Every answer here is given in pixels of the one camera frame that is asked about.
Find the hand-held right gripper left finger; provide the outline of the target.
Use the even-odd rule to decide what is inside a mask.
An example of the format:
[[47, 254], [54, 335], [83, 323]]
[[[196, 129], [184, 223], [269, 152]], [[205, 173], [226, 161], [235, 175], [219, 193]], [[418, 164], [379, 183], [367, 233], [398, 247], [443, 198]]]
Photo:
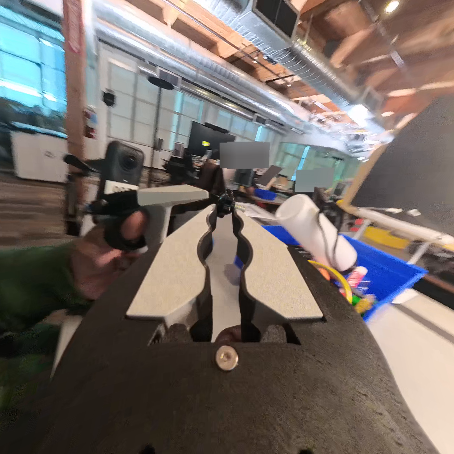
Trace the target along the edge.
[[173, 231], [160, 245], [127, 310], [127, 318], [164, 330], [183, 325], [193, 341], [211, 341], [213, 296], [206, 258], [213, 249], [214, 204]]

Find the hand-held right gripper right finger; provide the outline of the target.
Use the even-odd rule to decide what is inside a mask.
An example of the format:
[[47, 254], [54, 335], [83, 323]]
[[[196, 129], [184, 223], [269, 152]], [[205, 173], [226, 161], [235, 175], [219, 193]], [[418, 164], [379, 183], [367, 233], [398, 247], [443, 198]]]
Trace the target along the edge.
[[232, 214], [241, 262], [241, 340], [260, 341], [270, 326], [286, 335], [293, 323], [323, 320], [323, 313], [287, 245], [242, 211]]

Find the black knob with screw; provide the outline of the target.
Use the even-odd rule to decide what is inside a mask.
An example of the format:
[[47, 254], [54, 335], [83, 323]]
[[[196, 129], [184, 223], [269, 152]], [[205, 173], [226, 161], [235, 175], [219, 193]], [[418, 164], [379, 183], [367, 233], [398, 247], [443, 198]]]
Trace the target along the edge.
[[227, 215], [234, 214], [235, 211], [246, 212], [247, 207], [237, 202], [234, 192], [226, 189], [224, 193], [219, 196], [217, 202], [217, 217], [224, 218]]

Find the large blue plastic bin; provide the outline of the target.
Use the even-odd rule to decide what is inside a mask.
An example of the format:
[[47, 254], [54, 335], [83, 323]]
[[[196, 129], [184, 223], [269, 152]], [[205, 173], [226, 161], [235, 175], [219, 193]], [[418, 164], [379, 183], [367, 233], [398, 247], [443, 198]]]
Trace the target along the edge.
[[[286, 229], [281, 226], [263, 226], [285, 245], [299, 246], [297, 240], [292, 237]], [[425, 274], [426, 270], [407, 264], [405, 261], [383, 253], [364, 243], [352, 238], [345, 237], [357, 252], [357, 265], [365, 266], [368, 269], [366, 279], [371, 280], [369, 290], [376, 297], [376, 307], [392, 302], [405, 289], [412, 287]], [[350, 306], [350, 303], [330, 286], [311, 264], [308, 264], [304, 257], [295, 255], [295, 262], [298, 264], [310, 291], [315, 297], [320, 309], [322, 302], [334, 297], [334, 302], [341, 306]]]

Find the person's left hand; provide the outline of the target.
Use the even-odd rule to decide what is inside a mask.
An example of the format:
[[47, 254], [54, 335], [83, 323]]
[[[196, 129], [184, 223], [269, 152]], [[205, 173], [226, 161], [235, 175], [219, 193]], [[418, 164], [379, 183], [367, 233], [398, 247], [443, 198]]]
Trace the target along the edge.
[[145, 251], [112, 248], [105, 241], [107, 225], [107, 221], [99, 223], [73, 244], [70, 265], [74, 286], [88, 301], [98, 299]]

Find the black stand with paddle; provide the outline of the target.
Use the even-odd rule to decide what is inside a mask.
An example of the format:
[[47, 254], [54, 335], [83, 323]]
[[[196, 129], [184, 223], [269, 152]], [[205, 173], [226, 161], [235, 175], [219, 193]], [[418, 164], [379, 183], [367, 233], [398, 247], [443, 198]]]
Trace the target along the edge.
[[99, 173], [94, 167], [97, 160], [83, 161], [73, 154], [65, 154], [63, 161], [68, 165], [69, 170], [65, 180], [65, 194], [63, 204], [63, 218], [65, 232], [69, 236], [79, 236], [83, 220], [82, 188], [83, 178], [92, 177]]

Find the black computer monitor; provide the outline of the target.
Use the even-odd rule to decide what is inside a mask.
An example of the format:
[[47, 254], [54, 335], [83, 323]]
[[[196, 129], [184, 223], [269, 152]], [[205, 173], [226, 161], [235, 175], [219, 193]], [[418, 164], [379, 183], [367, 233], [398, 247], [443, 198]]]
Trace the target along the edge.
[[219, 128], [211, 128], [207, 125], [192, 121], [188, 140], [187, 152], [193, 156], [205, 156], [211, 152], [210, 158], [220, 159], [220, 144], [232, 143], [236, 137], [228, 132], [220, 131]]

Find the white printed paper sheet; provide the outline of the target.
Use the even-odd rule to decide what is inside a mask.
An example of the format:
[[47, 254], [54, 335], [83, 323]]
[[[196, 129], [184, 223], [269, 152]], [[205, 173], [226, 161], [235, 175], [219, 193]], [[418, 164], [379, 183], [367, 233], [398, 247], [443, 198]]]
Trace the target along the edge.
[[244, 214], [250, 218], [259, 219], [265, 222], [275, 222], [275, 215], [267, 210], [259, 207], [258, 205], [244, 203]]

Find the white red marker pen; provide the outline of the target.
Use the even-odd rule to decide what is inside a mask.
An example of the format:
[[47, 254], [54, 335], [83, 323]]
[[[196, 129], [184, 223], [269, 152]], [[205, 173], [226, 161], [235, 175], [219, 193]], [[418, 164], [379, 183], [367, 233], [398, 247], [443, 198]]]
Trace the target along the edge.
[[368, 269], [364, 266], [356, 266], [347, 278], [347, 282], [351, 288], [357, 288], [367, 275]]

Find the white recycling cabinet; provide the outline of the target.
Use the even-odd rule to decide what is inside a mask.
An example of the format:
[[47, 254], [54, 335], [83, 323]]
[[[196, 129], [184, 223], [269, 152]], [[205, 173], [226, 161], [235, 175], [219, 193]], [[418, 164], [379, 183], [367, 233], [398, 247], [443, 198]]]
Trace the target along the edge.
[[20, 179], [64, 183], [66, 139], [43, 133], [11, 132], [15, 175]]

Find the black pole with ribbed disc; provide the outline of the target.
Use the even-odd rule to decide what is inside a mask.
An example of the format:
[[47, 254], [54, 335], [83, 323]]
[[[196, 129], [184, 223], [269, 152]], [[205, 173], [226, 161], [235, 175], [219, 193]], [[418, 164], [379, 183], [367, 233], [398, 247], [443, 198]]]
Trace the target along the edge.
[[153, 162], [154, 162], [154, 155], [156, 151], [156, 143], [157, 143], [157, 131], [158, 131], [158, 123], [160, 117], [160, 108], [161, 108], [161, 100], [162, 100], [162, 90], [173, 90], [174, 85], [169, 83], [168, 81], [158, 78], [156, 76], [149, 76], [148, 82], [158, 88], [157, 93], [157, 105], [155, 111], [155, 120], [154, 120], [154, 132], [153, 132], [153, 140], [152, 140], [152, 148], [151, 148], [151, 156], [150, 156], [150, 167], [148, 171], [147, 177], [147, 188], [151, 187], [152, 184], [152, 177], [153, 177]]

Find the open laptop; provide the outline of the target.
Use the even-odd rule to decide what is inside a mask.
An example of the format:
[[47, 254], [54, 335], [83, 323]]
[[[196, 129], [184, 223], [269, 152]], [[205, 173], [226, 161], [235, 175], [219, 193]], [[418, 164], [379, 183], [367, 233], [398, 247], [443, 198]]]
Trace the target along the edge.
[[280, 166], [272, 165], [266, 169], [264, 173], [257, 176], [256, 185], [259, 188], [265, 188], [272, 184], [272, 180], [279, 175], [283, 168]]

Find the white metal stand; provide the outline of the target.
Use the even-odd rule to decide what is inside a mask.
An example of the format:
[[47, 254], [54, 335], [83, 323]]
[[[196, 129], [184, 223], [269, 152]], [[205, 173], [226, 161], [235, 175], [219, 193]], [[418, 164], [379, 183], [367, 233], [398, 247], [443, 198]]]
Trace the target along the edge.
[[408, 260], [408, 264], [415, 265], [423, 257], [430, 246], [437, 246], [442, 248], [450, 248], [453, 246], [453, 237], [442, 233], [437, 230], [433, 230], [427, 227], [418, 226], [412, 224], [409, 221], [403, 221], [395, 219], [390, 214], [397, 214], [398, 211], [402, 211], [397, 208], [385, 208], [374, 210], [371, 208], [353, 207], [339, 203], [339, 206], [351, 215], [364, 220], [362, 227], [355, 234], [355, 239], [361, 238], [367, 227], [374, 223], [378, 226], [387, 228], [397, 233], [403, 233], [408, 236], [409, 239], [420, 241], [421, 244], [417, 247], [416, 251], [411, 255]]

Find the person's green jacket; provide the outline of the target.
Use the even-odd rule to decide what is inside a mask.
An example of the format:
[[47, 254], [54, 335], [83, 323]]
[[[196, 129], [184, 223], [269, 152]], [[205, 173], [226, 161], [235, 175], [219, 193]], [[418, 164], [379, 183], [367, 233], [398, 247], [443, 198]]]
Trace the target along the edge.
[[38, 323], [24, 332], [1, 332], [0, 409], [20, 406], [49, 378], [60, 326]]

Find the wooden support post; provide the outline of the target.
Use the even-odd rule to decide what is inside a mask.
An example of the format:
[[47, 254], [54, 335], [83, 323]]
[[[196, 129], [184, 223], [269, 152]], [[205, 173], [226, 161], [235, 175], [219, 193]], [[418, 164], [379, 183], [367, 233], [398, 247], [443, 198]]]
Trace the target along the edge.
[[85, 40], [82, 1], [63, 1], [65, 38], [65, 74], [67, 93], [66, 131], [68, 151], [84, 160], [85, 107]]

